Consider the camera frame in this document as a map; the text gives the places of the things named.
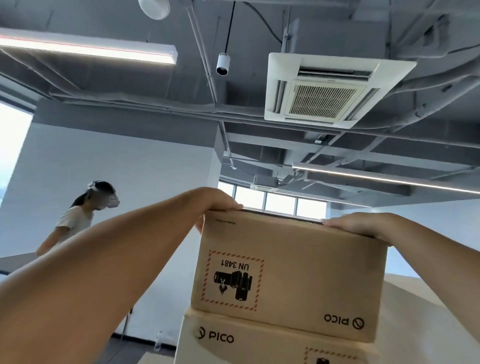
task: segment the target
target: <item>black cable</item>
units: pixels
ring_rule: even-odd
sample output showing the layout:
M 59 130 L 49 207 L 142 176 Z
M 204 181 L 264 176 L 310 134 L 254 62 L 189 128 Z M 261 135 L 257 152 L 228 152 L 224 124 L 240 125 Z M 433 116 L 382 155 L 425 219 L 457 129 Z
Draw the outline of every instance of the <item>black cable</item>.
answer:
M 233 2 L 232 16 L 230 17 L 230 25 L 228 26 L 228 35 L 227 35 L 227 44 L 225 45 L 225 54 L 227 54 L 228 41 L 230 40 L 230 30 L 232 30 L 232 21 L 233 21 L 233 12 L 235 11 L 235 3 L 236 1 Z
M 476 44 L 476 45 L 470 46 L 470 47 L 463 47 L 463 48 L 451 50 L 450 52 L 448 52 L 448 54 L 457 53 L 457 52 L 461 52 L 463 50 L 469 50 L 469 49 L 474 49 L 474 48 L 478 48 L 478 47 L 480 47 L 480 44 Z
M 257 13 L 257 15 L 260 17 L 260 19 L 265 23 L 265 25 L 267 26 L 268 30 L 270 31 L 270 33 L 274 36 L 274 38 L 276 39 L 277 42 L 279 42 L 280 44 L 282 44 L 282 40 L 276 36 L 276 34 L 273 32 L 272 28 L 268 25 L 267 23 L 267 20 L 265 20 L 264 16 L 262 14 L 260 14 L 260 12 L 257 10 L 257 8 L 255 8 L 252 4 L 250 4 L 249 2 L 246 2 L 246 1 L 243 1 L 243 3 L 245 5 L 247 5 L 250 9 L 252 9 L 254 12 Z

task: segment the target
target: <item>vr headset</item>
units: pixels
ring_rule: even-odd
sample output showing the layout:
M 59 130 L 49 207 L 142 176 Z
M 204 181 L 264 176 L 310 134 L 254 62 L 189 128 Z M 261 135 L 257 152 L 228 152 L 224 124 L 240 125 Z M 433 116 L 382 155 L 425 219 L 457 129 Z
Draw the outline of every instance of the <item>vr headset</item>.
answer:
M 99 190 L 99 189 L 96 187 L 96 184 L 97 184 L 98 182 L 103 182 L 103 181 L 93 181 L 93 182 L 90 182 L 90 183 L 88 184 L 88 186 L 87 186 L 87 189 L 92 190 L 92 191 L 95 191 L 95 192 L 97 192 L 98 194 L 100 194 L 100 196 L 102 196 L 102 198 L 104 199 L 103 204 L 102 204 L 102 208 L 114 208 L 114 207 L 118 207 L 118 205 L 120 205 L 120 200 L 119 200 L 119 198 L 118 198 L 117 195 L 116 195 L 115 188 L 113 188 L 113 186 L 112 186 L 113 194 L 106 193 L 106 192 L 104 192 L 104 191 Z

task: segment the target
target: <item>white t-shirt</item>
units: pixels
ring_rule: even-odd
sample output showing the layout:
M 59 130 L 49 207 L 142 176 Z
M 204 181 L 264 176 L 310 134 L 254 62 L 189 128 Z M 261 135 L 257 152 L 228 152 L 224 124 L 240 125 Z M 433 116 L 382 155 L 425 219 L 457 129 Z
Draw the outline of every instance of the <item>white t-shirt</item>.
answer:
M 60 226 L 66 226 L 67 228 L 70 228 L 70 230 L 68 230 L 68 232 L 60 238 L 57 245 L 74 236 L 75 234 L 78 234 L 82 230 L 88 229 L 90 225 L 92 225 L 92 219 L 93 213 L 90 217 L 88 217 L 80 206 L 69 208 L 55 225 L 57 228 Z

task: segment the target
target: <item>stacked cardboard boxes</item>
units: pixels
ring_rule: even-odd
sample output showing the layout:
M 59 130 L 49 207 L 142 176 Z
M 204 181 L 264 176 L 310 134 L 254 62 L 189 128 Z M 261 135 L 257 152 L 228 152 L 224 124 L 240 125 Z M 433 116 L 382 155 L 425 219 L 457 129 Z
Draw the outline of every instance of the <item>stacked cardboard boxes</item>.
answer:
M 376 363 L 386 250 L 318 222 L 207 213 L 175 364 Z

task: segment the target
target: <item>white vr headset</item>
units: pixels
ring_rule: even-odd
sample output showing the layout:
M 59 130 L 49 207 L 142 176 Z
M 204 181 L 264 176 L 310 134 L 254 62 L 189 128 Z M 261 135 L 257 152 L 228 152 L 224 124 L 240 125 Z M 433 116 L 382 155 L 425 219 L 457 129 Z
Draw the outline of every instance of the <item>white vr headset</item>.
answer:
M 119 198 L 117 197 L 117 194 L 116 194 L 116 191 L 115 191 L 115 188 L 113 188 L 112 186 L 112 189 L 113 189 L 113 194 L 107 194 L 103 191 L 100 191 L 98 188 L 95 187 L 95 184 L 97 182 L 100 182 L 100 181 L 93 181 L 93 182 L 90 182 L 87 186 L 87 188 L 89 190 L 92 190 L 92 191 L 95 191 L 95 192 L 99 192 L 100 194 L 103 194 L 105 196 L 105 202 L 104 202 L 104 208 L 114 208 L 114 207 L 118 207 L 118 205 L 120 205 L 120 200 Z

